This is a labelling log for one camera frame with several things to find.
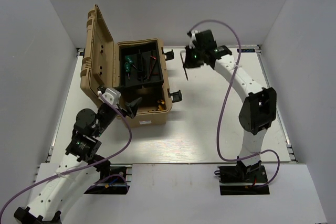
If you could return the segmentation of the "yellow needle-nose pliers front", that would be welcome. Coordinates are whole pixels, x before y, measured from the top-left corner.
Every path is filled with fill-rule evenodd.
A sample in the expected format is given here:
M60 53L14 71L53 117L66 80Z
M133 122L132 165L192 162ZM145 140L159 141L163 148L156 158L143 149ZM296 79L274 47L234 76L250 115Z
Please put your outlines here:
M164 111L165 110L165 101L160 99L157 101L157 107L152 111Z

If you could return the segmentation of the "large brown hex key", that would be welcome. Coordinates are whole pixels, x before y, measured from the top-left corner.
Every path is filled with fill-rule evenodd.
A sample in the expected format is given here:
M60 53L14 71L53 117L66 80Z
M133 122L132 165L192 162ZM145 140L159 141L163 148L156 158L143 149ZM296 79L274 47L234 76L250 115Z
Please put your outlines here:
M153 74L154 68L156 67L157 64L157 57L150 55L147 58L145 58L144 61L144 66L145 66L145 78L144 82L148 82L151 79L151 76Z

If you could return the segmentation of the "green stubby screwdriver grey cap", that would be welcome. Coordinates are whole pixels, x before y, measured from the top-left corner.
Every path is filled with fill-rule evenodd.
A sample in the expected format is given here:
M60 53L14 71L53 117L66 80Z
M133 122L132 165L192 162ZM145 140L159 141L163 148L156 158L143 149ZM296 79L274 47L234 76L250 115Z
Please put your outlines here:
M124 64L124 70L125 70L125 73L127 74L128 79L130 80L132 65L129 62L126 62Z

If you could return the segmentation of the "tan plastic toolbox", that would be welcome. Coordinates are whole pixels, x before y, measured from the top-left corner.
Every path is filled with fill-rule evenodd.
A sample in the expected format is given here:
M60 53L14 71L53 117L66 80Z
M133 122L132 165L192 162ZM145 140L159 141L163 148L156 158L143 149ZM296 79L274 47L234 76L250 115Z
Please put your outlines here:
M119 86L119 45L135 41L157 40L164 83L160 87L126 89ZM103 101L98 97L98 90L114 88L121 93L119 106L142 97L136 116L126 117L125 125L141 127L147 125L163 125L167 122L168 113L175 102L182 101L182 92L171 91L166 61L174 58L174 52L163 51L163 41L158 38L115 42L108 29L103 15L97 5L88 13L87 42L82 59L80 87L86 96L99 108ZM164 111L152 111L158 100L165 101Z

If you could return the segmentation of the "green stubby screwdriver orange cap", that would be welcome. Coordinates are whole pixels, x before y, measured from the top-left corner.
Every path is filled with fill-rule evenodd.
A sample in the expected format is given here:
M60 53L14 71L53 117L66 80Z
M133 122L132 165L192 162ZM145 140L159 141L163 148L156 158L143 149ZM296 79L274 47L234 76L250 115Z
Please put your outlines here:
M125 56L125 61L128 62L131 66L136 68L135 63L130 56Z

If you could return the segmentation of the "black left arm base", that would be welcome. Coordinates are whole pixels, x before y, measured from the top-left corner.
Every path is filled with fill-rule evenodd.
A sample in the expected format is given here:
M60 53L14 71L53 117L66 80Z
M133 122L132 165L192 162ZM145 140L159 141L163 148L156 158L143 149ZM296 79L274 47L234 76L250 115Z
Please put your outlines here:
M100 172L100 178L90 186L87 195L126 195L131 187L132 165L111 164Z

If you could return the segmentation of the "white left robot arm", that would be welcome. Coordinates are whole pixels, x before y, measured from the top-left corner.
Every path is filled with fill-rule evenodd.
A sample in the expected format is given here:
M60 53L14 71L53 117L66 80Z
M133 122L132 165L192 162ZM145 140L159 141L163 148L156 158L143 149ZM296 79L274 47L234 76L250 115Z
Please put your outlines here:
M134 118L142 98L125 107L107 93L101 94L103 103L97 112L82 109L76 115L71 142L65 150L55 174L46 181L40 193L26 207L14 213L18 223L61 223L76 201L94 183L101 183L111 176L109 158L97 154L100 137L116 116Z

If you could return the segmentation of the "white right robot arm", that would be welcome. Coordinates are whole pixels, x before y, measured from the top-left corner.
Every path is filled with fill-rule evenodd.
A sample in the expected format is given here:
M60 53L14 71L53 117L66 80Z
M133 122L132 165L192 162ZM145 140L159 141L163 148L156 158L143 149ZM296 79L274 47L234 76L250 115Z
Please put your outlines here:
M238 160L238 177L247 182L256 175L260 153L267 130L276 118L277 94L274 88L265 88L256 82L237 63L226 46L217 45L211 30L192 30L187 33L190 43L185 47L183 68L210 66L229 82L242 101L238 119L244 130Z

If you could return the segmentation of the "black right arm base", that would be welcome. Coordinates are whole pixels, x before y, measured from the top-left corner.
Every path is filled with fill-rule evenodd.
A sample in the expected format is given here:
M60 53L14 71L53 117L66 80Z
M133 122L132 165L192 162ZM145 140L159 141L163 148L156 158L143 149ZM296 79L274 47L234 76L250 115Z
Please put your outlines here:
M246 167L242 161L235 165L218 166L214 175L219 179L221 196L269 195L266 169L261 162Z

